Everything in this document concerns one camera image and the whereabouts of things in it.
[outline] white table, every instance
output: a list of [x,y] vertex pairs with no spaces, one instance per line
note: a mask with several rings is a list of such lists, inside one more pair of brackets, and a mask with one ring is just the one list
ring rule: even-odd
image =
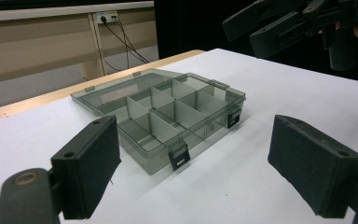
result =
[[[268,164],[276,114],[303,119],[358,152],[358,81],[215,49],[160,69],[192,72],[244,91],[240,123],[190,150],[177,171],[148,175],[124,150],[89,220],[62,223],[351,223],[316,217]],[[96,119],[70,97],[0,119],[0,186],[49,159]]]

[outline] transparent storage box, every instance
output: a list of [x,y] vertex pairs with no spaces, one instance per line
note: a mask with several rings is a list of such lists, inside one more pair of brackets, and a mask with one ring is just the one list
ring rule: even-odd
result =
[[120,145],[150,174],[240,119],[245,93],[195,74],[145,70],[72,93],[96,116],[117,117]]

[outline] wall socket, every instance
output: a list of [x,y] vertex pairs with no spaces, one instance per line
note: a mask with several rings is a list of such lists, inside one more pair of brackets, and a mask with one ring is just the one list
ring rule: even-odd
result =
[[103,22],[101,21],[101,17],[106,18],[106,23],[116,22],[114,17],[117,17],[117,11],[97,12],[96,14],[97,14],[97,23],[98,24],[103,24]]

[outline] wooden table edge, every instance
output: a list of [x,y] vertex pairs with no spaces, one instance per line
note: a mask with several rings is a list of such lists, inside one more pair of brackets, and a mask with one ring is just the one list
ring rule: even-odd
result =
[[0,119],[7,118],[9,116],[18,114],[20,112],[23,112],[23,111],[26,111],[29,109],[33,109],[38,106],[45,105],[45,104],[48,104],[48,103],[51,103],[51,102],[54,102],[57,100],[61,100],[62,98],[69,96],[71,93],[73,93],[75,91],[84,90],[85,88],[87,88],[89,86],[100,85],[105,82],[118,79],[120,77],[129,76],[134,72],[143,71],[145,69],[158,68],[158,67],[170,64],[170,63],[176,63],[183,59],[190,58],[190,57],[196,56],[198,54],[201,54],[203,52],[204,52],[203,50],[194,49],[194,50],[191,50],[191,51],[188,51],[185,53],[174,55],[169,58],[161,59],[161,60],[158,60],[158,61],[155,61],[152,63],[146,63],[146,64],[136,66],[136,67],[133,67],[133,68],[121,71],[121,72],[117,72],[117,73],[114,73],[113,75],[95,78],[95,79],[87,81],[87,82],[79,83],[74,86],[70,86],[70,87],[63,88],[63,89],[60,89],[57,91],[52,91],[52,92],[49,92],[46,94],[42,94],[42,95],[27,99],[27,100],[19,101],[17,103],[11,104],[11,105],[4,105],[4,106],[0,107]]

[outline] gray plastic container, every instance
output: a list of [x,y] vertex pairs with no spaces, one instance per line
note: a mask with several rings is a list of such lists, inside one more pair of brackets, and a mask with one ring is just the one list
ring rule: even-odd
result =
[[218,81],[158,69],[71,95],[96,116],[117,117],[120,145],[150,175],[188,162],[189,149],[239,121],[246,99]]

